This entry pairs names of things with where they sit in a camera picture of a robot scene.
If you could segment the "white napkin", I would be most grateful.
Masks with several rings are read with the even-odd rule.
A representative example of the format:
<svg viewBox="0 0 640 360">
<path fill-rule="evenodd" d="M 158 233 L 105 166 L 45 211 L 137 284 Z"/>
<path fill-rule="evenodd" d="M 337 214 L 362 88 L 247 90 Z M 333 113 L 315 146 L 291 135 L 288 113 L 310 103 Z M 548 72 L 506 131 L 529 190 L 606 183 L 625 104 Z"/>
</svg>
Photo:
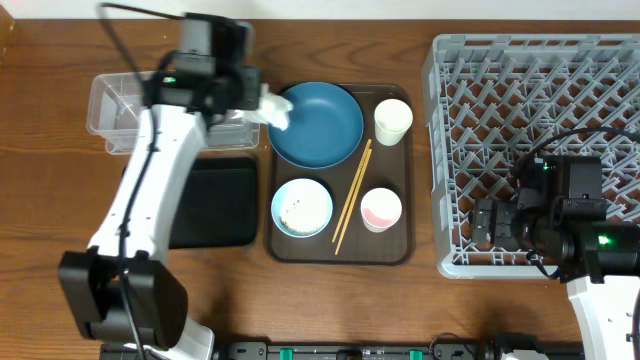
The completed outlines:
<svg viewBox="0 0 640 360">
<path fill-rule="evenodd" d="M 247 122 L 271 125 L 284 131 L 289 128 L 289 113 L 293 109 L 294 105 L 291 101 L 272 93 L 269 85 L 262 83 L 258 108 L 253 111 L 244 111 L 242 118 Z"/>
</svg>

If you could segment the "pink cup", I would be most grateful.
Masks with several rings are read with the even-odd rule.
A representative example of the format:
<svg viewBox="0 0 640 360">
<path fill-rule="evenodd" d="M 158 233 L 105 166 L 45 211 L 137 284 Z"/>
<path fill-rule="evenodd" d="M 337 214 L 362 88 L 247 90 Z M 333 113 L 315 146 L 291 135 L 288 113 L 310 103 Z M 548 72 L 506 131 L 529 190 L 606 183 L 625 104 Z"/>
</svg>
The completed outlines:
<svg viewBox="0 0 640 360">
<path fill-rule="evenodd" d="M 393 226 L 403 211 L 399 196 L 387 188 L 374 188 L 362 198 L 360 213 L 364 226 L 371 232 L 380 233 Z"/>
</svg>

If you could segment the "light blue bowl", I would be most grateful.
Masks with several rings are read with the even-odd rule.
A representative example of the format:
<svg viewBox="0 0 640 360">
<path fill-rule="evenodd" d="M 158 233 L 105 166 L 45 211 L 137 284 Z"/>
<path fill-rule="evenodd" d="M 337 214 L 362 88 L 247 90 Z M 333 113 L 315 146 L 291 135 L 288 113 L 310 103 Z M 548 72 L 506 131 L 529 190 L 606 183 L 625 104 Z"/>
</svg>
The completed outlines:
<svg viewBox="0 0 640 360">
<path fill-rule="evenodd" d="M 333 200 L 318 181 L 297 178 L 276 190 L 270 210 L 274 224 L 285 235 L 308 238 L 328 225 L 333 215 Z"/>
</svg>

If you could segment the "leftover rice pile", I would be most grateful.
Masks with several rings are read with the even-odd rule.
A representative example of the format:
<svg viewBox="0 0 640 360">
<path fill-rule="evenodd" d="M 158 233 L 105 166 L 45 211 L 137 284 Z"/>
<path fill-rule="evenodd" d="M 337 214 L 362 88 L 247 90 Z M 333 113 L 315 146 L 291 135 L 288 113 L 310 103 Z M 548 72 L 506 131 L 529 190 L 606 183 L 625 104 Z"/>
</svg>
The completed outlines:
<svg viewBox="0 0 640 360">
<path fill-rule="evenodd" d="M 294 235 L 306 236 L 320 230 L 326 221 L 328 210 L 311 200 L 286 202 L 280 214 L 282 225 Z"/>
</svg>

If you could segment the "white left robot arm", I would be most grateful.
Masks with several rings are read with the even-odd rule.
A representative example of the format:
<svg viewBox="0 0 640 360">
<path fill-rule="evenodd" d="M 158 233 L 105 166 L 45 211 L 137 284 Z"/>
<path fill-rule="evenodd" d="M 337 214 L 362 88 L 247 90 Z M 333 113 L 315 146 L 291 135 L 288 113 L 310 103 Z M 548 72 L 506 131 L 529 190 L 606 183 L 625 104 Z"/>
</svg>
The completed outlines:
<svg viewBox="0 0 640 360">
<path fill-rule="evenodd" d="M 133 153 L 86 250 L 62 255 L 59 281 L 81 337 L 127 345 L 141 359 L 209 359 L 215 335 L 189 316 L 187 291 L 168 269 L 170 233 L 215 118 L 258 109 L 260 71 L 241 51 L 173 51 L 138 80 Z"/>
</svg>

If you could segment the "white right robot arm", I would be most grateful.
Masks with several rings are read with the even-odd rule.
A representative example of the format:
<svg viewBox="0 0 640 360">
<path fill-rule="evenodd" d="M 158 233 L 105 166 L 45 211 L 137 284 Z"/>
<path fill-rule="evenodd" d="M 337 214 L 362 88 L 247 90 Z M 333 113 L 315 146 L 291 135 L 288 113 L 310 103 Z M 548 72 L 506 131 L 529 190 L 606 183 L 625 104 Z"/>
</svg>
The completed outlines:
<svg viewBox="0 0 640 360">
<path fill-rule="evenodd" d="M 472 237 L 506 238 L 567 288 L 587 359 L 639 357 L 639 226 L 605 221 L 606 202 L 556 197 L 529 209 L 475 202 Z"/>
</svg>

